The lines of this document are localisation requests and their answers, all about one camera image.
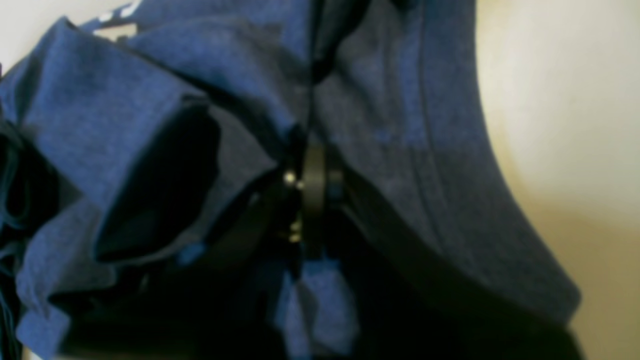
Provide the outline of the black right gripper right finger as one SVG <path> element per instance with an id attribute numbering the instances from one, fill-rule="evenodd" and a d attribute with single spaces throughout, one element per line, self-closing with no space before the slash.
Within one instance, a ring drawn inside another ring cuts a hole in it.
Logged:
<path id="1" fill-rule="evenodd" d="M 327 167 L 327 201 L 361 326 L 355 360 L 582 359 L 565 326 L 462 274 L 347 166 Z"/>

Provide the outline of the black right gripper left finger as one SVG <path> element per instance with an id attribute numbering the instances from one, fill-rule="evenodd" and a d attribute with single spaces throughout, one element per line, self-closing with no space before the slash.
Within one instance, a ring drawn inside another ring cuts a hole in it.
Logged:
<path id="1" fill-rule="evenodd" d="M 200 360 L 217 347 L 222 306 L 261 246 L 282 239 L 304 260 L 323 255 L 327 151 L 310 145 L 192 264 L 162 276 L 141 294 L 76 319 L 60 346 L 62 360 Z"/>

